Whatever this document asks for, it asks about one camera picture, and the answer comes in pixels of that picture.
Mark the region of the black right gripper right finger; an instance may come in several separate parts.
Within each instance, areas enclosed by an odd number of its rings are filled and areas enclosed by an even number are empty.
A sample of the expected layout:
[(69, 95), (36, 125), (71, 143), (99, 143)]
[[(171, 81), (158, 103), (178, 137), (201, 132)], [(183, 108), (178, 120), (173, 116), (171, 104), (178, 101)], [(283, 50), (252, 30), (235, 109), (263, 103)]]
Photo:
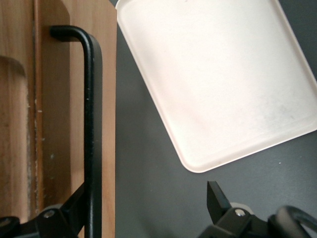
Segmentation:
[(233, 206), (216, 181), (207, 183), (207, 208), (212, 220), (201, 238), (267, 238), (267, 222), (241, 206)]

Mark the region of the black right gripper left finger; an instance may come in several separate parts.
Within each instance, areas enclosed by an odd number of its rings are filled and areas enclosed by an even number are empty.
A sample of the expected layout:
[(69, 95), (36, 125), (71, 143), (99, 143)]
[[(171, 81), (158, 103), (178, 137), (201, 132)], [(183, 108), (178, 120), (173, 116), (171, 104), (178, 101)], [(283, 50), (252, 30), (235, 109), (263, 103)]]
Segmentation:
[(81, 185), (67, 201), (21, 225), (22, 238), (77, 238), (85, 225), (86, 197)]

